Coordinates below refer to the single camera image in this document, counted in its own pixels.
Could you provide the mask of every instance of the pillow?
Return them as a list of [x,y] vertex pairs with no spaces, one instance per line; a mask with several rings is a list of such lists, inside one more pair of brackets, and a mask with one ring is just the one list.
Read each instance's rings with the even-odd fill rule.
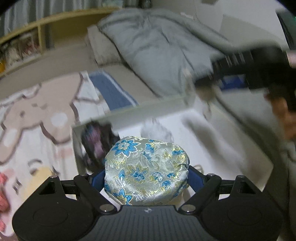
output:
[[87,51],[89,53],[89,59],[91,61],[93,61],[94,63],[96,63],[96,58],[94,57],[94,52],[92,50],[92,47],[91,47],[91,42],[89,41],[89,36],[88,34],[85,36],[84,38],[84,42],[86,44],[86,47],[87,47]]
[[187,188],[188,167],[178,145],[125,137],[105,157],[105,192],[121,205],[166,205]]
[[88,38],[94,52],[96,62],[99,66],[122,63],[120,54],[115,45],[98,30],[96,25],[91,25],[87,28]]

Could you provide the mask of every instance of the yellow object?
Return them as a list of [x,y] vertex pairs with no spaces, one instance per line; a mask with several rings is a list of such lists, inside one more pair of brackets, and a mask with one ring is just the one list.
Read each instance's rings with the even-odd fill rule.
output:
[[5,61],[0,61],[0,73],[3,73],[5,71]]
[[29,196],[48,178],[52,175],[52,171],[48,167],[40,167],[32,176],[30,182],[24,187],[20,193],[23,201],[27,200]]

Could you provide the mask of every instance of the curtain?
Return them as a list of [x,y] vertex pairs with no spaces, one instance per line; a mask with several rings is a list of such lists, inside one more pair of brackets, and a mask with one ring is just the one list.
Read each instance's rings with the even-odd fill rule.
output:
[[0,16],[0,37],[61,12],[98,7],[136,7],[139,0],[19,0]]

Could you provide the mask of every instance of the silver brocade fabric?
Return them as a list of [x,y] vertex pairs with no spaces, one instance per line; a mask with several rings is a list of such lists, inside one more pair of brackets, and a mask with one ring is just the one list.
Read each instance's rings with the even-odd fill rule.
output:
[[189,158],[178,145],[118,141],[105,158],[105,191],[121,205],[165,205],[187,187]]

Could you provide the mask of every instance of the person's hand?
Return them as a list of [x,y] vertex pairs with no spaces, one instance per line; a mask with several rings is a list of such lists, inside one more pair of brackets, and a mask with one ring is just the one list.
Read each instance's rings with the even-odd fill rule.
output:
[[284,128],[284,137],[291,140],[296,137],[296,112],[289,112],[287,101],[284,98],[271,99],[265,97],[272,105],[272,111]]

